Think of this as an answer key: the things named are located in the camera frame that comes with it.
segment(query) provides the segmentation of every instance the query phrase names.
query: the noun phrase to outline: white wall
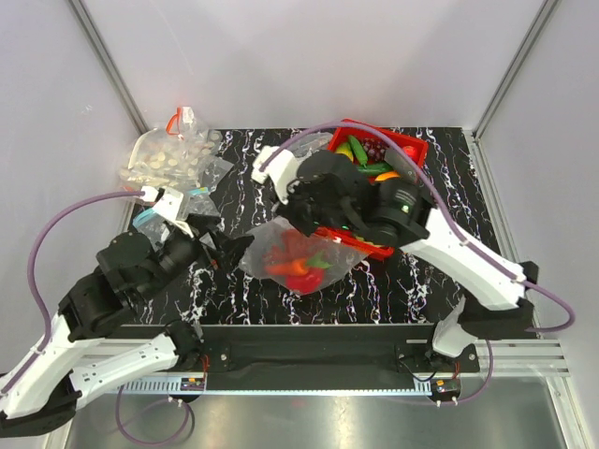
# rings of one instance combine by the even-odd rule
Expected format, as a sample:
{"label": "white wall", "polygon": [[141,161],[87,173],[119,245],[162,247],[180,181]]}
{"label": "white wall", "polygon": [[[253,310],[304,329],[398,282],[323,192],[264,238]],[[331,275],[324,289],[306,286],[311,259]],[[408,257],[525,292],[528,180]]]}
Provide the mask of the white wall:
{"label": "white wall", "polygon": [[[117,156],[135,136],[65,1],[0,4],[0,372],[41,336],[26,260],[59,210],[113,191]],[[96,205],[56,226],[39,255],[39,289],[52,312],[117,231],[124,203]],[[0,440],[31,448],[39,439]]]}
{"label": "white wall", "polygon": [[[519,256],[577,311],[559,338],[599,443],[597,17],[596,0],[561,3],[482,140]],[[544,324],[563,321],[539,301]]]}
{"label": "white wall", "polygon": [[86,0],[149,123],[473,127],[541,0]]}

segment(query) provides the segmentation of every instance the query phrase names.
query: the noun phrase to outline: bag with red handle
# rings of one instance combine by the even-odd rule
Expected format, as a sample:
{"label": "bag with red handle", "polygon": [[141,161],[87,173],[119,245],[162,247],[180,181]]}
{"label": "bag with red handle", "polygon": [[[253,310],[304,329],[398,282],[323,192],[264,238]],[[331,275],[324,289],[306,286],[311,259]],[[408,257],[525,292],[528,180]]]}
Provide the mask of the bag with red handle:
{"label": "bag with red handle", "polygon": [[240,268],[258,279],[273,279],[300,295],[340,281],[367,254],[332,239],[306,237],[283,217],[252,229],[254,242]]}

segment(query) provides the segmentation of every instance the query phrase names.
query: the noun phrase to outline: black marble tabletop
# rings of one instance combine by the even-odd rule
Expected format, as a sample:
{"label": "black marble tabletop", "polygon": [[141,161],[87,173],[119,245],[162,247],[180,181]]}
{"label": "black marble tabletop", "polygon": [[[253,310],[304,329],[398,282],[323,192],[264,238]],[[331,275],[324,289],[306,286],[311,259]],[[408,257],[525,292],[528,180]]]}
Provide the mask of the black marble tabletop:
{"label": "black marble tabletop", "polygon": [[[498,251],[475,168],[460,128],[398,128],[429,142],[424,171],[458,222]],[[264,145],[278,145],[293,129],[225,130],[218,155],[234,164],[212,193],[224,231],[238,236],[273,217],[270,187],[251,181],[252,162]],[[138,324],[161,325],[181,317],[202,324],[299,325],[421,323],[444,318],[458,303],[460,286],[409,254],[395,265],[367,259],[342,281],[299,297],[274,281],[241,270],[190,267],[160,297],[140,306]]]}

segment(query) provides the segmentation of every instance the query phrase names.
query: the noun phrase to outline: red basket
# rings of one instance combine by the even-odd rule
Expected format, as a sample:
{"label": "red basket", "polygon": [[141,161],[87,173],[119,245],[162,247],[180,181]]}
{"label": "red basket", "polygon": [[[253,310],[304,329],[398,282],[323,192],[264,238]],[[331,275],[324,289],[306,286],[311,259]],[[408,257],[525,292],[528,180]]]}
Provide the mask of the red basket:
{"label": "red basket", "polygon": [[[351,123],[367,124],[367,123],[357,122],[357,121],[351,120],[351,119],[343,119],[343,121],[351,122]],[[419,167],[422,167],[424,165],[424,159],[427,157],[427,150],[429,149],[429,142],[426,142],[419,138],[412,138],[410,136],[405,136],[400,133],[394,133],[387,129],[379,128],[377,126],[372,126],[371,124],[367,124],[367,125],[380,131],[381,133],[383,133],[385,136],[387,136],[388,138],[393,140],[395,143],[397,143],[402,148],[407,147],[407,146],[414,147],[416,152],[412,156],[412,159],[414,160],[414,162],[416,162],[418,164]],[[372,133],[369,133],[368,131],[362,131],[361,129],[337,128],[337,130],[335,131],[335,134],[333,135],[333,139],[329,143],[329,151],[334,152],[335,149],[340,144],[347,141],[347,136],[350,136],[350,135],[354,136],[355,138],[357,138],[360,141],[365,138],[374,138],[374,139],[380,140],[378,137],[374,136]],[[344,231],[341,229],[330,229],[330,228],[325,228],[325,227],[319,227],[318,230],[316,231],[316,234],[318,234],[319,236],[328,237],[331,239],[334,239],[334,238],[341,239],[341,242],[343,244],[345,244],[347,246],[351,246],[358,250],[361,250],[365,253],[368,253],[370,255],[370,257],[375,258],[377,260],[385,260],[387,257],[392,255],[393,252],[395,251],[393,248],[388,248],[388,247],[382,248],[382,247],[378,247],[378,246],[372,246],[363,241],[354,239],[350,232]]]}

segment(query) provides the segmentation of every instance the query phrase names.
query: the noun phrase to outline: reflective metal surface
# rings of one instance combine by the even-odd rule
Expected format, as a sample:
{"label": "reflective metal surface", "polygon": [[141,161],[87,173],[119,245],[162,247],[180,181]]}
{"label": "reflective metal surface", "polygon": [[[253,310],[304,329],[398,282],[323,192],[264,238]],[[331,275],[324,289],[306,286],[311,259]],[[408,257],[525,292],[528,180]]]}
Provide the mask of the reflective metal surface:
{"label": "reflective metal surface", "polygon": [[[476,380],[468,380],[472,388]],[[127,396],[126,420],[155,398]],[[416,402],[408,405],[405,402]],[[104,396],[75,418],[67,448],[138,447],[114,429],[114,396]],[[192,403],[193,433],[179,448],[564,448],[542,380],[493,379],[470,404],[438,410],[414,398],[204,397]],[[183,411],[165,404],[128,430],[164,439]]]}

